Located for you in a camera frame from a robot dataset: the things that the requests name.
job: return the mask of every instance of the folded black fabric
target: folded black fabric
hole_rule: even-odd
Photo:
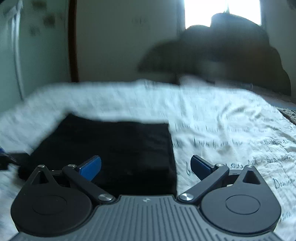
[[[19,168],[27,179],[39,164],[61,170],[99,155],[93,183],[111,193],[176,196],[176,165],[168,124],[101,122],[68,115]]]

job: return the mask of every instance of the black circular cap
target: black circular cap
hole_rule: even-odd
[[[32,185],[20,191],[11,217],[20,232],[39,237],[59,236],[74,230],[90,215],[92,204],[84,193],[58,185]]]
[[[214,226],[237,234],[271,231],[281,215],[279,202],[268,186],[249,183],[209,192],[200,209]]]
[[[41,215],[58,214],[65,209],[67,202],[64,198],[56,195],[42,196],[35,199],[32,208]]]
[[[252,214],[258,211],[260,203],[257,199],[247,195],[234,195],[226,200],[226,207],[237,214]]]

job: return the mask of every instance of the logo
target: logo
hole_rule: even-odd
[[[144,199],[143,199],[143,202],[145,202],[145,203],[148,203],[148,202],[150,202],[150,201],[151,201],[150,198],[144,198]]]

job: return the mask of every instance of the bed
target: bed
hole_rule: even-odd
[[[239,88],[149,80],[55,84],[1,115],[0,146],[7,152],[32,153],[69,112],[105,121],[169,123],[178,194],[199,182],[190,169],[194,154],[231,169],[255,165],[282,207],[275,233],[295,241],[296,126],[259,95]],[[22,185],[16,166],[0,171],[0,240],[17,233],[10,206]]]

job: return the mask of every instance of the gray ribbed plate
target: gray ribbed plate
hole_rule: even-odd
[[[273,233],[249,238],[222,233],[206,223],[195,206],[177,203],[173,196],[121,196],[116,203],[97,207],[93,216],[72,233],[52,238],[19,233],[12,240],[280,241]]]

